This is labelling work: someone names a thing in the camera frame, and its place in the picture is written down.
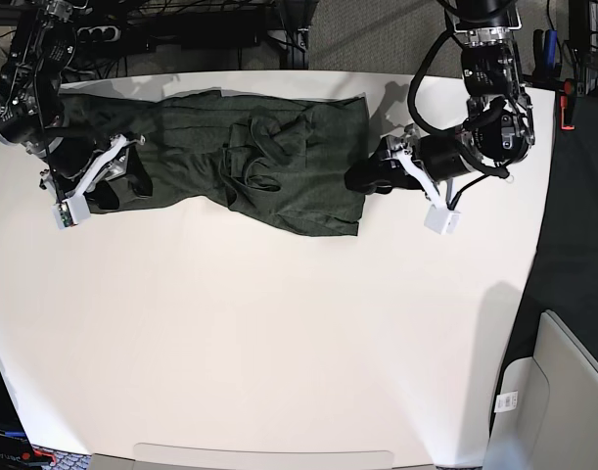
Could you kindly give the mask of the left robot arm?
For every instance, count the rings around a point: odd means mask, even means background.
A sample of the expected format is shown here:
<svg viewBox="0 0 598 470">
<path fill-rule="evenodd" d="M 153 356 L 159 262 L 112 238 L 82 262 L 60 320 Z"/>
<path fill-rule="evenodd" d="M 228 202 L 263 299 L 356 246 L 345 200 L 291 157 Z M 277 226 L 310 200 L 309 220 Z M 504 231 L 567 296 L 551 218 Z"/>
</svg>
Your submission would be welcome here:
<svg viewBox="0 0 598 470">
<path fill-rule="evenodd" d="M 509 177 L 534 145 L 532 102 L 524 84 L 515 30 L 514 1 L 443 1 L 445 29 L 412 78 L 407 108 L 412 118 L 400 137 L 382 138 L 376 152 L 345 174 L 348 190 L 370 195 L 394 189 L 430 193 L 444 181 L 476 172 L 481 179 Z M 421 84 L 449 40 L 460 48 L 468 116 L 438 128 L 417 106 Z"/>
</svg>

